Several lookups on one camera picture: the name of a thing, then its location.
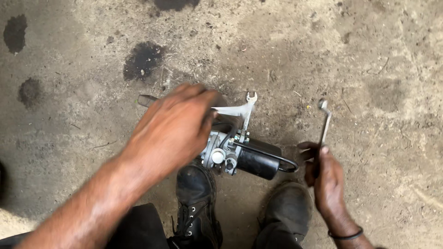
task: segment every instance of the black motor housing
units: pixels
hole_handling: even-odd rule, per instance
[[[281,149],[272,144],[261,142],[257,139],[250,138],[247,143],[249,147],[265,151],[276,156],[281,156]],[[272,180],[277,174],[280,166],[280,160],[272,158],[270,156],[254,152],[247,148],[242,148],[238,160],[237,169],[246,171],[253,175]]]

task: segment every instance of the black wristband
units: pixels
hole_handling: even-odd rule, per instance
[[[363,228],[361,226],[358,226],[358,228],[360,228],[360,231],[354,235],[351,235],[351,236],[346,236],[346,237],[334,236],[334,235],[332,235],[331,231],[329,231],[329,230],[328,230],[328,236],[335,239],[335,240],[352,240],[352,239],[355,239],[358,236],[363,234]]]

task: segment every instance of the wrench head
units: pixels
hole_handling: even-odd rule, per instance
[[[254,92],[254,96],[253,97],[249,96],[249,92],[248,92],[248,94],[246,94],[246,101],[247,102],[256,102],[257,98],[258,98],[257,92]]]
[[[328,108],[328,101],[324,98],[319,100],[319,109],[320,110],[327,110]]]

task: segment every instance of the concrete floor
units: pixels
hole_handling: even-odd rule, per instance
[[[315,106],[326,97],[327,143],[366,235],[386,248],[442,248],[442,9],[440,0],[1,1],[0,238],[33,229],[119,152],[145,111],[138,94],[191,81],[231,105],[257,91],[252,135],[293,158],[298,142],[319,138]],[[223,248],[250,247],[271,189],[302,175],[217,177]],[[171,175],[140,200],[157,206],[167,235],[174,189]],[[326,231],[315,211],[303,246],[333,248]]]

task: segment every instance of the black boot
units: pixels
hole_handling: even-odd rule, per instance
[[[219,249],[223,236],[215,219],[215,181],[211,172],[193,160],[177,174],[179,211],[171,248]]]
[[[312,217],[312,197],[306,187],[286,182],[277,187],[266,207],[263,227],[282,223],[288,233],[300,243],[307,234]]]

